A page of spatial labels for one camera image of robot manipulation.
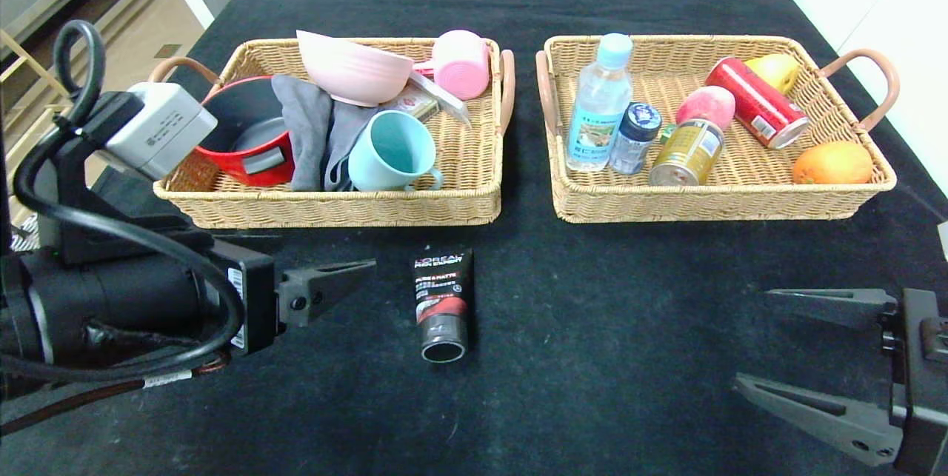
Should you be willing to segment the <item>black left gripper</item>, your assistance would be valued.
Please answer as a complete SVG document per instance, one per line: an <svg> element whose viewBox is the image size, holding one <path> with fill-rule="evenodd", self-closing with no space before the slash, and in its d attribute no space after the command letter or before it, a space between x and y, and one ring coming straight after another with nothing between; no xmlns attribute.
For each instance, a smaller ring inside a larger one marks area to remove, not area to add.
<svg viewBox="0 0 948 476"><path fill-rule="evenodd" d="M213 239L204 257L237 291L243 323L228 350L246 355L270 345L278 322L306 327L375 276L376 259L281 271L273 258ZM101 303L84 315L86 357L138 357L165 347L193 348L217 329L221 293L193 268L150 253L95 264Z"/></svg>

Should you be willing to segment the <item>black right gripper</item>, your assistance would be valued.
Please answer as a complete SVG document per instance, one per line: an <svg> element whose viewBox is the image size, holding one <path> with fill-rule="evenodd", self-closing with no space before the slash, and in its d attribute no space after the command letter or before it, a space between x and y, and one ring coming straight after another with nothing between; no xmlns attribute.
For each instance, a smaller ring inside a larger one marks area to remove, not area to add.
<svg viewBox="0 0 948 476"><path fill-rule="evenodd" d="M851 329L887 323L897 298L882 289L771 289L782 312ZM734 386L752 405L868 466L911 475L947 473L946 315L935 293L907 288L898 314L892 415L880 406L786 383L737 374Z"/></svg>

